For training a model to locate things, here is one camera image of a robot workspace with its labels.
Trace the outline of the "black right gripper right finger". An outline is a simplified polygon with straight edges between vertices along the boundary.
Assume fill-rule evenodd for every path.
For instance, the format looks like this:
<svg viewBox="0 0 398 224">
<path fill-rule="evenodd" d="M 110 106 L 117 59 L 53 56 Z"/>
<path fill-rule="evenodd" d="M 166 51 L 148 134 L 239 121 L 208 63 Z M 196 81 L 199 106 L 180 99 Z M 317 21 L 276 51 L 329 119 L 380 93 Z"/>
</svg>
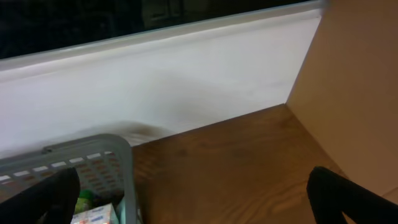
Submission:
<svg viewBox="0 0 398 224">
<path fill-rule="evenodd" d="M 397 205 L 354 182 L 316 166 L 307 182 L 307 195 L 317 224 L 397 223 Z"/>
</svg>

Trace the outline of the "tissue pack multipack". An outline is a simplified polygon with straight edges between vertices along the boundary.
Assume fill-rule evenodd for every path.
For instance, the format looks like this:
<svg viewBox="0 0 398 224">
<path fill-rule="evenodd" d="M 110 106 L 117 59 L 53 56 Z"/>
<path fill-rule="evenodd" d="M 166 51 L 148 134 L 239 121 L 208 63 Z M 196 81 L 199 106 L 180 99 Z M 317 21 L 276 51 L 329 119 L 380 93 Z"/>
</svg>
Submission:
<svg viewBox="0 0 398 224">
<path fill-rule="evenodd" d="M 73 216 L 71 224 L 119 224 L 111 203 Z"/>
</svg>

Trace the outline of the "grey plastic basket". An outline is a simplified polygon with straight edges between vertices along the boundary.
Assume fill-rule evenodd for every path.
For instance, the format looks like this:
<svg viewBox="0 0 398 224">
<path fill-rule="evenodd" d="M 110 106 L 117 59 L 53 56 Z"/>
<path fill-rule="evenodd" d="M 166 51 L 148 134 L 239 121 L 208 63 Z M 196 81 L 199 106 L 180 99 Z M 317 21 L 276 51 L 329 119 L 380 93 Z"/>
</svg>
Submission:
<svg viewBox="0 0 398 224">
<path fill-rule="evenodd" d="M 1 159 L 1 203 L 60 170 L 75 168 L 80 191 L 94 193 L 92 209 L 111 203 L 119 223 L 142 223 L 129 143 L 100 134 Z"/>
</svg>

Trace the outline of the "green lid jar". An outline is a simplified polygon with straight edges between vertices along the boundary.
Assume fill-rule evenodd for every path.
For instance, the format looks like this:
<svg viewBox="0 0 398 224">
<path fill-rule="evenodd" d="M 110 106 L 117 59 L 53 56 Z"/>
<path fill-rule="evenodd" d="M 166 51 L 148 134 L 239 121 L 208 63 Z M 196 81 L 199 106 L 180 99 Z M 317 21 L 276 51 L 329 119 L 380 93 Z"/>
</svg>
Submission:
<svg viewBox="0 0 398 224">
<path fill-rule="evenodd" d="M 93 207 L 94 193 L 90 190 L 81 190 L 77 198 L 74 214 L 91 210 Z"/>
</svg>

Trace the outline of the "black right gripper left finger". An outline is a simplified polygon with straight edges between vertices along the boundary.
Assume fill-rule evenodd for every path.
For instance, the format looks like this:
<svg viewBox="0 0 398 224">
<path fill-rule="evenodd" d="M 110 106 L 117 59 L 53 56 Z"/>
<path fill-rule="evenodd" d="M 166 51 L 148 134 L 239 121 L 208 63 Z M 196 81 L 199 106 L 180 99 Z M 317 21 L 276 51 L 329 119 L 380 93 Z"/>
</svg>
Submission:
<svg viewBox="0 0 398 224">
<path fill-rule="evenodd" d="M 1 224 L 70 224 L 80 194 L 75 168 L 58 171 L 1 203 Z"/>
</svg>

